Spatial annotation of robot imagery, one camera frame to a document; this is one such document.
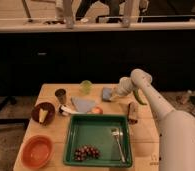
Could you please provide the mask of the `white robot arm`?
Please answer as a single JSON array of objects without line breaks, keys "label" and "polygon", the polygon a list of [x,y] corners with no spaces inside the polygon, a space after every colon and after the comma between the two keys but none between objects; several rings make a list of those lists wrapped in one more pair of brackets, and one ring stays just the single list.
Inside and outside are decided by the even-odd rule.
[{"label": "white robot arm", "polygon": [[120,78],[112,99],[133,92],[140,101],[138,90],[141,90],[158,120],[159,171],[195,171],[195,117],[175,109],[151,82],[149,73],[134,69],[129,77]]}]

